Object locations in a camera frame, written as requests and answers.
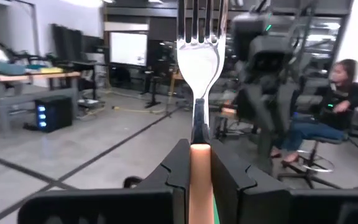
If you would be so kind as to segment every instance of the jeans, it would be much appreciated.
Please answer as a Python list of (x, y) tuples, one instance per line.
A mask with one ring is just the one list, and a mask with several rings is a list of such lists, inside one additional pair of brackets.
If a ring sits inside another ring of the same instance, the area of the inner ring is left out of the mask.
[(288, 151), (297, 151), (304, 139), (313, 137), (341, 140), (344, 139), (344, 132), (319, 122), (295, 120), (292, 121), (286, 138), (278, 139), (274, 142), (274, 146)]

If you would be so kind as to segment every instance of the monitor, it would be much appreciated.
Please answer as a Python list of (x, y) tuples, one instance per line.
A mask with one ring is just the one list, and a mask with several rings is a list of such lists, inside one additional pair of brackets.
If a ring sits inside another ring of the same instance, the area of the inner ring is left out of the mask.
[(110, 32), (110, 62), (146, 66), (147, 34)]

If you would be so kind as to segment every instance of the table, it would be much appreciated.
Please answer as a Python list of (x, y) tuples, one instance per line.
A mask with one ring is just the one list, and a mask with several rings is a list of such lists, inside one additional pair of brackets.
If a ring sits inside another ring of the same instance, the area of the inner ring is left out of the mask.
[[(79, 72), (68, 72), (68, 73), (32, 73), (31, 75), (15, 75), (7, 76), (0, 74), (0, 125), (2, 133), (4, 136), (11, 134), (11, 125), (10, 120), (11, 116), (9, 114), (9, 109), (12, 105), (18, 105), (22, 103), (32, 102), (41, 98), (50, 97), (50, 96), (67, 96), (71, 98), (73, 104), (73, 117), (77, 116), (78, 112), (78, 79), (76, 77), (80, 76)], [(5, 82), (23, 82), (26, 80), (37, 79), (37, 78), (63, 78), (70, 77), (71, 87), (52, 90), (52, 91), (42, 91), (31, 94), (21, 94), (14, 96), (5, 95)]]

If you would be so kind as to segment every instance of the computer tower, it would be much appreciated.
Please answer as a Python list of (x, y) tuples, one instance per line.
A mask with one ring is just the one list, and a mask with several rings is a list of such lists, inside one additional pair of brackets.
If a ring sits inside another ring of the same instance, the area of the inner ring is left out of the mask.
[(39, 131), (51, 133), (73, 124), (73, 105), (66, 96), (50, 96), (35, 101)]

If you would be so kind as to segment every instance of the silver fork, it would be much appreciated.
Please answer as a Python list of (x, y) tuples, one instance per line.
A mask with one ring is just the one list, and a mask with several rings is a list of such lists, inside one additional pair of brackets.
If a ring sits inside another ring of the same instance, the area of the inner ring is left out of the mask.
[(193, 90), (192, 144), (209, 143), (208, 93), (221, 75), (226, 46), (229, 0), (220, 0), (217, 34), (213, 34), (213, 0), (204, 1), (207, 1), (204, 41), (199, 41), (198, 0), (193, 0), (191, 41), (187, 43), (185, 35), (187, 0), (178, 0), (177, 60), (183, 78)]

